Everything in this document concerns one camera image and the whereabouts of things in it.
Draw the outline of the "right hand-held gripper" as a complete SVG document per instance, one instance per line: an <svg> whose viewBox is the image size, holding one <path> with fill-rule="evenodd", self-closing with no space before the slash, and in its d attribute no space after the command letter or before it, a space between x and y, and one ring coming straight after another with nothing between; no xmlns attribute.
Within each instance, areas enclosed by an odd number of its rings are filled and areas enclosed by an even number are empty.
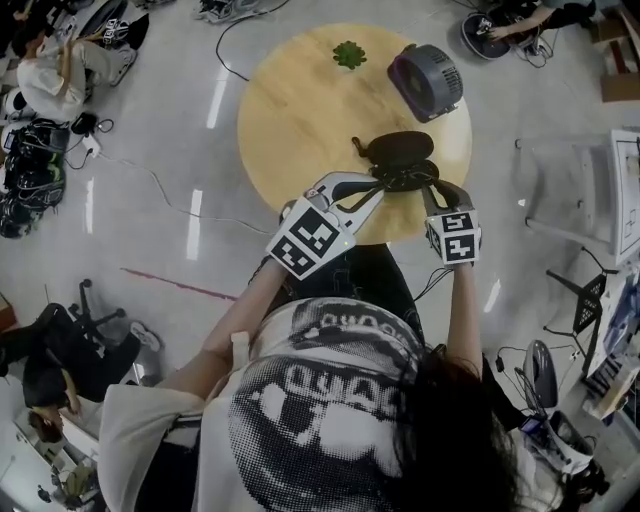
<svg viewBox="0 0 640 512"><path fill-rule="evenodd" d="M434 178L421 188L427 215L426 235L446 267L479 260L482 231L468 193Z"/></svg>

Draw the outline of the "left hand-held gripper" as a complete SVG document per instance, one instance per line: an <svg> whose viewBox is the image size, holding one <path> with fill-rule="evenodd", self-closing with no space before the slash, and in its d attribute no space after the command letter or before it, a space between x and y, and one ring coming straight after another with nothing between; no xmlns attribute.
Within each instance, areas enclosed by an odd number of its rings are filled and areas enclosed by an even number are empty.
<svg viewBox="0 0 640 512"><path fill-rule="evenodd" d="M396 175L332 172L283 210L266 253L305 279L356 245L356 233L394 188Z"/></svg>

